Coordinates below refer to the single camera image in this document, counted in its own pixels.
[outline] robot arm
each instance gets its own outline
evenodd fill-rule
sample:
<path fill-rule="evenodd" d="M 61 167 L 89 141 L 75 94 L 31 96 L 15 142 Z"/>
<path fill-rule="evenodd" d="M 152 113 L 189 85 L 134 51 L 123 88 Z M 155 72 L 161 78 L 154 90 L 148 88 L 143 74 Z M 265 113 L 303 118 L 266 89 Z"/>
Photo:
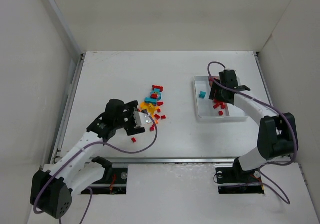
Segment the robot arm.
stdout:
<path fill-rule="evenodd" d="M 111 99 L 105 112 L 87 127 L 83 137 L 59 162 L 50 170 L 36 172 L 32 180 L 31 204 L 58 219 L 70 208 L 74 195 L 102 177 L 108 179 L 113 170 L 110 161 L 96 157 L 92 161 L 101 166 L 94 168 L 85 167 L 85 163 L 104 146 L 103 142 L 116 134 L 117 129 L 124 128 L 128 135 L 145 132 L 143 125 L 151 120 L 146 113 L 138 112 L 137 108 L 137 101 L 125 104 L 121 100 Z M 49 179 L 52 181 L 39 198 Z"/>
<path fill-rule="evenodd" d="M 234 70 L 224 70 L 219 73 L 219 76 L 220 80 L 216 79 L 216 82 L 227 88 L 253 96 L 248 87 L 238 85 Z M 283 118 L 277 112 L 246 96 L 225 90 L 215 82 L 212 85 L 209 98 L 233 104 L 245 111 L 259 125 L 257 147 L 236 158 L 233 163 L 230 175 L 237 177 L 238 182 L 246 182 L 248 175 L 267 163 L 268 160 L 294 152 L 294 137 Z M 288 119 L 297 138 L 294 116 L 291 113 L 285 113 L 284 116 Z"/>

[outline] white tray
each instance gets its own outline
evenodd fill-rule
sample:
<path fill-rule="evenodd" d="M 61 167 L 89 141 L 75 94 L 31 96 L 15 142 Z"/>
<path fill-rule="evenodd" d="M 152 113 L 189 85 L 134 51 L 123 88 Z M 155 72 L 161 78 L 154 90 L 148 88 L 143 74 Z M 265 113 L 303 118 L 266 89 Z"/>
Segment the white tray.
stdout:
<path fill-rule="evenodd" d="M 201 122 L 243 122 L 248 118 L 248 115 L 241 109 L 232 104 L 227 104 L 225 109 L 218 107 L 214 109 L 213 100 L 209 99 L 211 87 L 209 84 L 208 76 L 195 76 L 194 77 L 194 90 L 195 90 L 195 106 L 196 117 Z M 205 98 L 199 98 L 200 92 L 205 92 Z"/>

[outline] screw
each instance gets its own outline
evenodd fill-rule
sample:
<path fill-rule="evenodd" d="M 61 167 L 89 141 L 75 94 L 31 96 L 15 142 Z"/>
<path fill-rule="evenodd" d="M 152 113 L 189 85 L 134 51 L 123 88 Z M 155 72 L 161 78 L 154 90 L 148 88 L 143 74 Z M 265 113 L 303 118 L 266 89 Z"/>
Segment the screw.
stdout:
<path fill-rule="evenodd" d="M 216 176 L 217 176 L 218 178 L 223 178 L 223 177 L 224 177 L 222 171 L 218 171 L 218 172 L 216 173 Z"/>
<path fill-rule="evenodd" d="M 260 174 L 259 171 L 255 171 L 253 175 L 254 175 L 256 178 L 261 177 L 261 174 Z"/>
<path fill-rule="evenodd" d="M 126 173 L 126 172 L 121 173 L 121 178 L 122 179 L 127 179 L 128 178 L 128 173 Z"/>

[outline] red block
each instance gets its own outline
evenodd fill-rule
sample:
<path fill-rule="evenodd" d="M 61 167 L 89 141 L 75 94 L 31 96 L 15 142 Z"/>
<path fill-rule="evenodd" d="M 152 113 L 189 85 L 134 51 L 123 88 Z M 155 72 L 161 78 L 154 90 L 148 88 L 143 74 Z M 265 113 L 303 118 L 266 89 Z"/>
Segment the red block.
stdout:
<path fill-rule="evenodd" d="M 162 86 L 152 85 L 152 90 L 155 90 L 156 88 L 159 89 L 160 92 L 162 92 L 164 90 L 164 88 Z"/>
<path fill-rule="evenodd" d="M 216 105 L 213 106 L 214 109 L 218 108 L 220 106 L 220 103 L 217 103 Z"/>

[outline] white wall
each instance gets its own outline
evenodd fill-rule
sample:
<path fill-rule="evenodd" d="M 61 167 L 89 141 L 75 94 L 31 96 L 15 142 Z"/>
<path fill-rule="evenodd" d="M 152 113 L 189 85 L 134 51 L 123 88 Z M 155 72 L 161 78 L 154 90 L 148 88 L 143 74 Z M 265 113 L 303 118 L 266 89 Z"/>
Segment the white wall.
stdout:
<path fill-rule="evenodd" d="M 290 0 L 56 0 L 84 51 L 260 51 Z"/>
<path fill-rule="evenodd" d="M 320 0 L 292 0 L 259 59 L 274 101 L 295 115 L 299 152 L 320 215 Z"/>
<path fill-rule="evenodd" d="M 0 0 L 0 223 L 28 218 L 70 63 L 41 0 Z"/>

